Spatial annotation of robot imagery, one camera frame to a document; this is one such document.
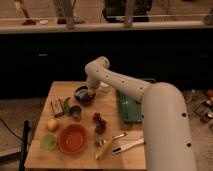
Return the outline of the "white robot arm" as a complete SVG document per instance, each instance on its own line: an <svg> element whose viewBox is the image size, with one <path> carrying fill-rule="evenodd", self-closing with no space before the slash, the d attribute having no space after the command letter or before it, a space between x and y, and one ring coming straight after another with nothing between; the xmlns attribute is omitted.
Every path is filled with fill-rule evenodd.
<svg viewBox="0 0 213 171"><path fill-rule="evenodd" d="M102 56L85 66L86 85L101 82L141 104L147 171L197 171L188 112L183 94L170 83L150 83L109 70Z"/></svg>

